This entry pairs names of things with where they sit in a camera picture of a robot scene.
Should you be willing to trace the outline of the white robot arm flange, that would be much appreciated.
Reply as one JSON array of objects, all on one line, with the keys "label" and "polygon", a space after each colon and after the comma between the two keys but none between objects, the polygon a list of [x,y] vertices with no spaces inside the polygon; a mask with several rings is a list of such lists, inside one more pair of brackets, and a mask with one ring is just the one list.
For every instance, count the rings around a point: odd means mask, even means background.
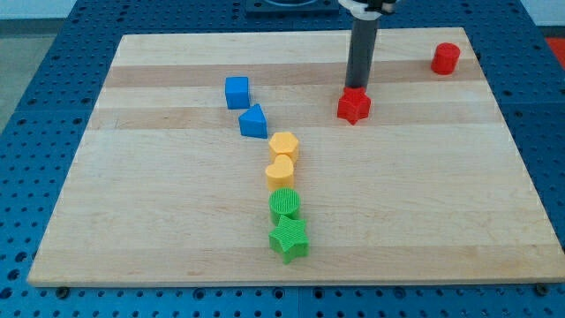
[{"label": "white robot arm flange", "polygon": [[396,10],[397,0],[338,0],[354,18],[371,21]]}]

